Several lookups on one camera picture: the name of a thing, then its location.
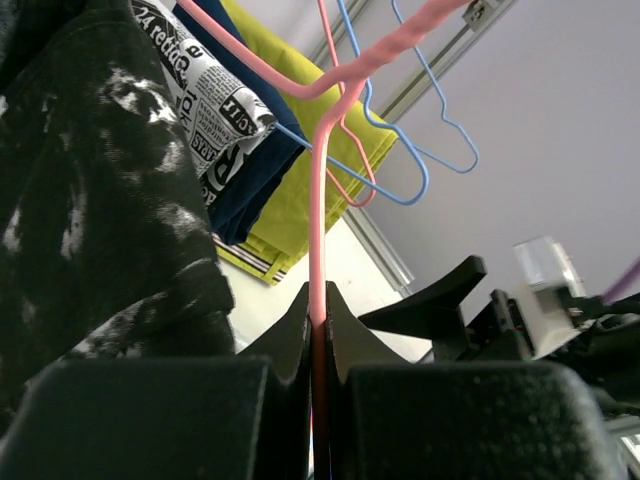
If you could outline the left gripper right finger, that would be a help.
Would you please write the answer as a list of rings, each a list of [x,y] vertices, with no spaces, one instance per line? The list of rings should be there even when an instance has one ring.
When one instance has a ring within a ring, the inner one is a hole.
[[[585,382],[549,362],[413,364],[327,286],[335,479],[621,479]]]

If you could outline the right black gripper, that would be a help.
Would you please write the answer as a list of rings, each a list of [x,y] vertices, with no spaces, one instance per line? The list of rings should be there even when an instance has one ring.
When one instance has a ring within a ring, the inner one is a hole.
[[[435,283],[359,320],[373,330],[433,340],[435,361],[538,360],[517,300],[505,291],[492,292],[480,313],[463,322],[460,305],[486,275],[483,259],[470,255]],[[543,358],[585,351],[595,337],[639,328],[637,294],[609,303],[563,294],[561,303],[580,334]]]

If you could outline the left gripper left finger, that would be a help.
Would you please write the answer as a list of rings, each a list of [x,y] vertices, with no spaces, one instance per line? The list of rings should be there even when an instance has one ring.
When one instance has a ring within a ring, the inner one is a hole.
[[[5,479],[303,479],[309,290],[232,357],[48,368],[1,451]]]

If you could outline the black white patterned trousers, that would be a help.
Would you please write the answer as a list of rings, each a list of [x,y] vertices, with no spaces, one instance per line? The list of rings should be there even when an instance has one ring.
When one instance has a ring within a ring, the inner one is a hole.
[[[234,351],[159,57],[127,1],[1,5],[1,424],[70,358]]]

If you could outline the olive yellow trousers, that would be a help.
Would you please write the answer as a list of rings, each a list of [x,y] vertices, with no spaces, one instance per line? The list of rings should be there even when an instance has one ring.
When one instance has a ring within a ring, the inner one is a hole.
[[[237,1],[221,3],[248,48],[271,67],[301,84],[312,83],[324,73],[301,52],[261,24]],[[339,96],[337,87],[310,101],[283,94],[285,103],[294,113],[309,142],[321,116],[337,102]],[[396,143],[397,136],[391,131],[372,128],[362,114],[361,102],[356,102],[346,117],[346,125],[361,140],[373,166]],[[328,155],[364,176],[359,155],[347,152],[350,146],[350,140],[339,126],[334,127],[328,143]],[[353,198],[360,195],[364,184],[337,167],[329,166],[328,162],[327,166]],[[216,240],[223,259],[269,285],[277,285],[308,252],[310,174],[311,152],[304,148],[262,209],[248,239],[229,247],[223,247]],[[336,187],[329,184],[325,201],[325,227],[328,232],[345,213],[348,204]]]

